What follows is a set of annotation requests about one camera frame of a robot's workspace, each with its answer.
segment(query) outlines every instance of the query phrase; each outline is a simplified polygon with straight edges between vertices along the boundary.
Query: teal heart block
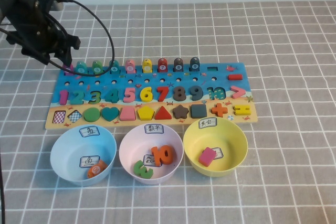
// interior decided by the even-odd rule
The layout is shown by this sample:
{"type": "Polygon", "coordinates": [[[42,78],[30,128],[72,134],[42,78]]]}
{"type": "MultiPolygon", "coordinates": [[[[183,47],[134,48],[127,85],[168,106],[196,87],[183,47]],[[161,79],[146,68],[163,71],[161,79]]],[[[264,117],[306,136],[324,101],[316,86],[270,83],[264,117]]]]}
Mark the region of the teal heart block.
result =
{"type": "Polygon", "coordinates": [[[106,121],[111,122],[119,115],[119,110],[116,107],[103,108],[101,110],[101,115],[106,121]]]}

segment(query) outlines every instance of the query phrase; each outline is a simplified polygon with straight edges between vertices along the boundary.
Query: tabletop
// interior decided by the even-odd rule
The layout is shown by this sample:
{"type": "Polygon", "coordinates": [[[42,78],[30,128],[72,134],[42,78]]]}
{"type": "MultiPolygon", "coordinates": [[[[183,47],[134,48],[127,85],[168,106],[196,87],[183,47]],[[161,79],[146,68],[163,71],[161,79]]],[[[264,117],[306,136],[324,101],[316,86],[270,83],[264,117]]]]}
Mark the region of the tabletop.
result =
{"type": "MultiPolygon", "coordinates": [[[[97,185],[59,178],[45,130],[59,70],[0,37],[0,147],[7,223],[336,223],[336,1],[90,6],[110,28],[116,59],[243,62],[259,121],[239,125],[249,150],[210,178],[185,158],[174,176],[139,184],[121,167],[97,185]]],[[[111,58],[82,8],[52,13],[81,38],[74,62],[111,58]]],[[[174,129],[183,136],[186,126],[174,129]]],[[[120,144],[130,128],[108,128],[120,144]]]]}

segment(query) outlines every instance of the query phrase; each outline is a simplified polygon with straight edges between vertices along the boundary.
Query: wooden puzzle board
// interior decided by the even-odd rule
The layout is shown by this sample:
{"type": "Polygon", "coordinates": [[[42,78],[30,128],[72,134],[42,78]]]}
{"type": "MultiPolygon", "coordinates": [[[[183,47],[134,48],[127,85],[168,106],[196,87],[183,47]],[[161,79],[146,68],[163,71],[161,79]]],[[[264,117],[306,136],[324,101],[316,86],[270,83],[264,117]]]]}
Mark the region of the wooden puzzle board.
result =
{"type": "Polygon", "coordinates": [[[120,73],[106,73],[99,77],[82,77],[82,76],[66,76],[60,71],[50,109],[46,120],[46,129],[61,129],[68,127],[76,127],[78,125],[88,124],[82,116],[88,108],[98,108],[102,110],[105,107],[116,107],[119,111],[124,106],[133,106],[135,109],[135,121],[120,121],[119,116],[113,121],[106,121],[102,116],[94,122],[101,126],[136,126],[149,122],[160,122],[161,124],[191,124],[197,119],[191,118],[190,106],[192,104],[204,104],[207,109],[207,116],[215,116],[211,113],[217,103],[221,103],[223,107],[228,108],[228,113],[224,114],[227,118],[235,123],[257,122],[258,117],[256,108],[251,94],[248,77],[243,63],[204,63],[200,65],[197,72],[189,71],[189,65],[184,65],[183,72],[173,72],[173,65],[168,65],[168,72],[158,73],[158,67],[153,65],[153,73],[142,73],[142,66],[136,66],[135,74],[126,73],[125,67],[120,67],[120,73]],[[242,74],[241,81],[229,81],[229,74],[242,74]],[[173,89],[182,86],[185,89],[186,99],[182,102],[173,99],[173,89]],[[203,97],[198,101],[191,100],[190,88],[192,86],[200,86],[203,89],[203,97]],[[246,90],[246,94],[237,99],[231,96],[235,92],[230,90],[231,86],[237,86],[246,90]],[[151,102],[142,102],[140,92],[145,87],[151,87],[153,100],[151,102]],[[169,92],[163,102],[158,102],[160,93],[156,91],[157,87],[169,87],[169,92]],[[124,103],[124,93],[126,88],[135,88],[135,101],[124,103]],[[105,96],[111,89],[118,90],[119,101],[111,103],[105,101],[105,96]],[[66,105],[60,105],[60,92],[68,91],[68,100],[66,105]],[[75,97],[74,91],[83,91],[85,93],[83,105],[71,105],[70,100],[75,97]],[[100,92],[100,102],[97,104],[89,104],[92,100],[92,92],[100,92]],[[189,109],[186,119],[175,119],[172,110],[179,104],[189,109]],[[137,110],[143,106],[151,107],[155,113],[161,106],[164,106],[172,115],[171,120],[155,120],[154,117],[150,121],[141,121],[137,110]],[[251,115],[235,115],[235,105],[249,105],[251,115]]]}

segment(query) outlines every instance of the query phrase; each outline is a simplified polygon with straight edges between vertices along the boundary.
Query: pink bowl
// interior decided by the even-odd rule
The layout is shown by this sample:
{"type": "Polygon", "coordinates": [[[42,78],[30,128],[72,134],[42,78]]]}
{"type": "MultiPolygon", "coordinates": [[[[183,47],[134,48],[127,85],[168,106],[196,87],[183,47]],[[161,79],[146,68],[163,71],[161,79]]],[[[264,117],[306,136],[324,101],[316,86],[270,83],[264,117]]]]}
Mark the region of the pink bowl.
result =
{"type": "Polygon", "coordinates": [[[135,127],[126,134],[121,141],[119,158],[122,167],[137,181],[148,185],[159,184],[169,179],[183,158],[183,143],[180,136],[170,127],[158,123],[143,124],[135,127]],[[174,148],[173,163],[154,166],[151,148],[169,145],[174,148]],[[144,179],[134,174],[133,168],[137,161],[143,161],[148,169],[153,169],[154,174],[150,179],[144,179]]]}

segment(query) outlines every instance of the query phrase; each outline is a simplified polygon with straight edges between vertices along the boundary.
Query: orange number 10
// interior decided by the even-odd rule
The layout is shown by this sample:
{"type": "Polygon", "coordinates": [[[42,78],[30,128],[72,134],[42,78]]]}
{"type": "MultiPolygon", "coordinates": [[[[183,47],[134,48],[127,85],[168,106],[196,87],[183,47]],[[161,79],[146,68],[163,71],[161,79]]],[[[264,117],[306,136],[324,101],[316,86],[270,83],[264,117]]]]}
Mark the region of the orange number 10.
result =
{"type": "Polygon", "coordinates": [[[154,155],[155,166],[160,166],[161,163],[170,165],[173,162],[173,149],[168,145],[163,145],[160,149],[153,147],[152,153],[154,155]]]}

